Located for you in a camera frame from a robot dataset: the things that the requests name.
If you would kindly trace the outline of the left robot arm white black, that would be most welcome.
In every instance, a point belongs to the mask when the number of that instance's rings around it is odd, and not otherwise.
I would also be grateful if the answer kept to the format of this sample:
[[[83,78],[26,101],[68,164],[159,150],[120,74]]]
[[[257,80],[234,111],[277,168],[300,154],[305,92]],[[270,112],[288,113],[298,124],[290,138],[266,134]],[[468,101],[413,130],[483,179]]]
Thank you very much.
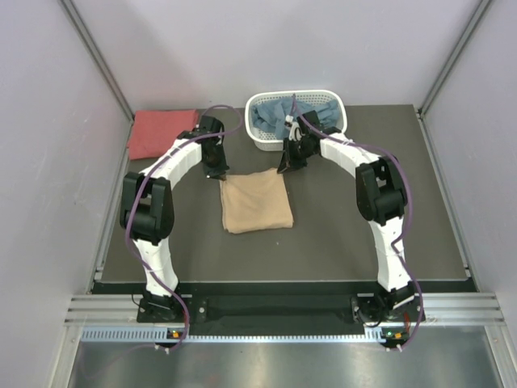
[[[152,166],[129,172],[123,179],[120,225],[130,251],[145,270],[146,286],[139,301],[139,323],[178,322],[187,307],[174,291],[169,236],[174,226],[174,186],[196,165],[208,179],[223,180],[229,166],[223,146],[225,126],[213,116],[202,116],[191,131],[178,135]]]

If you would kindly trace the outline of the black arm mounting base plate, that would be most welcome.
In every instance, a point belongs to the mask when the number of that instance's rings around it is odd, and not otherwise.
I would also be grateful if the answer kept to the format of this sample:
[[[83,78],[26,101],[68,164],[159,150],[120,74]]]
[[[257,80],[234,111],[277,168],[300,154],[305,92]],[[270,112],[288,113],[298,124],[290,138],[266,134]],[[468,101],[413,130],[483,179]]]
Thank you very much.
[[[181,283],[176,294],[187,307],[190,335],[359,334],[352,302],[380,291],[372,281]],[[381,326],[410,326],[425,320],[421,296],[390,314]]]

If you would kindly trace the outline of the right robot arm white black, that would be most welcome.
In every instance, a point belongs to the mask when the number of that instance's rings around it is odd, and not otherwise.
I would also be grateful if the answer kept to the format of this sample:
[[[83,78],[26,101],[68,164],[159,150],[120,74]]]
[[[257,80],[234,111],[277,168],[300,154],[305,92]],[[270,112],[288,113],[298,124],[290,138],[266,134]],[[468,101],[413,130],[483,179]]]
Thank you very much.
[[[394,320],[415,299],[414,281],[406,267],[402,235],[409,197],[395,157],[379,155],[369,146],[358,145],[343,131],[320,126],[315,111],[287,115],[283,153],[277,172],[300,170],[318,154],[334,162],[355,180],[355,199],[361,217],[374,238],[380,291],[352,302],[355,320],[375,327]]]

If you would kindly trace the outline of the beige t shirt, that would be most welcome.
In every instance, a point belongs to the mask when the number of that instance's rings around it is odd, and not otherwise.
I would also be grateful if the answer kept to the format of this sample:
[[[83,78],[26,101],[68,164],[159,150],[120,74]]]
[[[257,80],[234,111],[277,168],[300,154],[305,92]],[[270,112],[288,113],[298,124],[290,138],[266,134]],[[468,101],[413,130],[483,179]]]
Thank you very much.
[[[220,181],[222,225],[231,234],[292,228],[284,177],[271,168]]]

